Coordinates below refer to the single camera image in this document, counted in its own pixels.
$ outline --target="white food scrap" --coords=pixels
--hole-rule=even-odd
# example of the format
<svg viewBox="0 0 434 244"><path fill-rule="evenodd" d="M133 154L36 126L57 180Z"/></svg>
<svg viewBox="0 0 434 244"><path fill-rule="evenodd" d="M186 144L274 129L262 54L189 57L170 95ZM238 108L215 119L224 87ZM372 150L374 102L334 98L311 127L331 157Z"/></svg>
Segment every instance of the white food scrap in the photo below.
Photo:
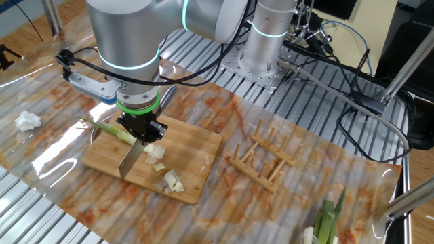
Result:
<svg viewBox="0 0 434 244"><path fill-rule="evenodd" d="M164 153L165 149L160 145L156 145L155 149L151 152L151 155L158 159L162 159L164 157Z"/></svg>
<svg viewBox="0 0 434 244"><path fill-rule="evenodd" d="M157 162L157 160L158 158L148 155L148 158L146 159L145 163L154 165Z"/></svg>
<svg viewBox="0 0 434 244"><path fill-rule="evenodd" d="M183 192L184 186L182 185L180 181L180 177L175 173L173 169L171 169L169 172L167 172L164 177L163 181L165 182L166 186L169 188L170 191L176 191L176 192Z"/></svg>
<svg viewBox="0 0 434 244"><path fill-rule="evenodd" d="M148 146L146 146L145 148L144 148L144 152L145 153L151 153L152 151L154 151L154 149L155 149L155 145L154 144L148 144Z"/></svg>
<svg viewBox="0 0 434 244"><path fill-rule="evenodd" d="M154 165L154 169L155 169L155 171L160 171L162 169L165 169L165 167L162 163L158 163L158 164Z"/></svg>
<svg viewBox="0 0 434 244"><path fill-rule="evenodd" d="M20 131L32 130L41 126L41 117L34 113L22 111L20 116L15 120L15 125Z"/></svg>
<svg viewBox="0 0 434 244"><path fill-rule="evenodd" d="M159 182L157 182L157 183L155 183L155 184L152 184L155 188L157 188L158 190L163 190L164 189L164 186L165 186L165 184L164 184L164 182L161 182L161 181L159 181Z"/></svg>

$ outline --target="blue cable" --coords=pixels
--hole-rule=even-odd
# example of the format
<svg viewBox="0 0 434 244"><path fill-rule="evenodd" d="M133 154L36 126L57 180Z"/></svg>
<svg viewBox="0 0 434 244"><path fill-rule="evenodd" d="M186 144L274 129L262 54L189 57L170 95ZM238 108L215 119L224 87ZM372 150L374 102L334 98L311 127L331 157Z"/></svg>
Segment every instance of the blue cable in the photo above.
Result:
<svg viewBox="0 0 434 244"><path fill-rule="evenodd" d="M354 32L355 32L356 34L358 34L359 37L363 40L363 42L365 43L365 47L366 47L366 49L368 49L368 44L366 43L366 40L363 38L363 36L362 36L359 32L357 32L357 30L355 30L355 29L352 28L351 26L348 26L348 25L346 25L346 24L344 24L344 23L341 23L341 22L339 22L339 21L331 20L331 21L329 21L329 22L326 22L326 23L322 24L320 28L324 31L323 26L325 26L326 24L330 24L330 23L341 24L341 25L343 25L343 26L345 26L345 27L351 29L352 31L354 31ZM371 67L371 62L369 61L369 57L368 57L368 59L366 60L366 62L368 63L369 71L371 72L371 76L372 76L372 75L373 75L373 74L372 74L372 67Z"/></svg>

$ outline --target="wooden floor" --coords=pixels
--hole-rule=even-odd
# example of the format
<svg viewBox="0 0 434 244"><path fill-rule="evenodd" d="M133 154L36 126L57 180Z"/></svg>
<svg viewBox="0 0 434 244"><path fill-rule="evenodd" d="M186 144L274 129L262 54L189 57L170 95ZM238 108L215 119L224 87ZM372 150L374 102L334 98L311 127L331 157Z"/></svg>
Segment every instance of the wooden floor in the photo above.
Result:
<svg viewBox="0 0 434 244"><path fill-rule="evenodd" d="M85 9L84 0L66 0L59 6L63 25L66 26L77 14ZM51 30L45 16L33 21L44 40L51 38ZM26 24L15 32L0 39L0 44L23 55L35 48L41 41L30 24ZM10 60L16 60L7 54ZM430 151L414 150L410 154L410 185L414 187L434 175L434 149ZM434 243L434 200L425 203L412 213L413 244Z"/></svg>

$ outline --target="plastic sheet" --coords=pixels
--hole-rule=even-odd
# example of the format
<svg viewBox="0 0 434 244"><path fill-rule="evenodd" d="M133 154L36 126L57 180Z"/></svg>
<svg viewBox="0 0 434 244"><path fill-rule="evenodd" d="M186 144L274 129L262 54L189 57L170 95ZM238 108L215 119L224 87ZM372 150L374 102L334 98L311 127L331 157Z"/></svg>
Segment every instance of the plastic sheet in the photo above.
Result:
<svg viewBox="0 0 434 244"><path fill-rule="evenodd" d="M62 67L54 55L62 48L92 45L84 13L60 37L0 76L0 162L102 238L110 243L295 243L304 228L314 225L322 201L337 202L347 186L336 229L340 243L383 242L384 213L400 166L355 156L212 83L179 87L165 110L168 116L223 136L220 155L195 206L82 166L91 127L75 117L99 121L116 108L75 92L62 79ZM92 50L78 55L101 65ZM80 65L73 70L93 79L104 78ZM188 73L164 60L161 72L173 79ZM26 132L16 129L14 119L24 110L40 116L42 127ZM228 163L238 142L243 145L240 154L253 145L249 135L261 117L260 133L266 136L269 126L276 126L272 143L278 146L290 135L284 151L297 160L294 168L284 165L285 177L274 195ZM264 161L277 166L278 161L263 149L255 152L251 167L259 170Z"/></svg>

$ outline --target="leek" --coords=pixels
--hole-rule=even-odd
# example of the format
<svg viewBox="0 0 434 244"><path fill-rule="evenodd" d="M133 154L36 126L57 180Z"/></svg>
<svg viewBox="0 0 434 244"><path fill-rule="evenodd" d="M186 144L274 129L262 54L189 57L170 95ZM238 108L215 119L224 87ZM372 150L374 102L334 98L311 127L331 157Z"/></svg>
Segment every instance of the leek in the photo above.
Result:
<svg viewBox="0 0 434 244"><path fill-rule="evenodd" d="M344 204L346 192L347 192L347 187L345 186L344 190L340 194L338 203L336 204L336 207L334 208L334 215L336 217L334 218L332 229L330 230L330 236L329 236L327 244L332 244L334 242L334 234L336 232L336 226L338 225L338 220L339 220L340 213L342 211L342 205Z"/></svg>
<svg viewBox="0 0 434 244"><path fill-rule="evenodd" d="M321 226L321 221L323 220L323 214L319 213L317 215L317 222L315 223L315 230L313 231L313 234L318 237L319 234L319 227Z"/></svg>
<svg viewBox="0 0 434 244"><path fill-rule="evenodd" d="M119 129L116 126L110 125L110 124L105 123L105 122L96 123L96 122L91 121L90 119L86 119L83 117L76 117L76 118L83 119L84 121L87 121L87 122L91 123L92 125L95 125L96 127L100 128L101 130L103 130L103 131L105 131L105 132L107 132L113 136L117 136L119 139L123 140L124 142L127 142L130 145L133 145L136 142L135 137L131 136L129 133Z"/></svg>
<svg viewBox="0 0 434 244"><path fill-rule="evenodd" d="M321 220L321 226L318 232L318 240L321 244L327 244L327 240L330 236L330 231L334 222L334 203L329 200L325 200L323 204L323 217Z"/></svg>

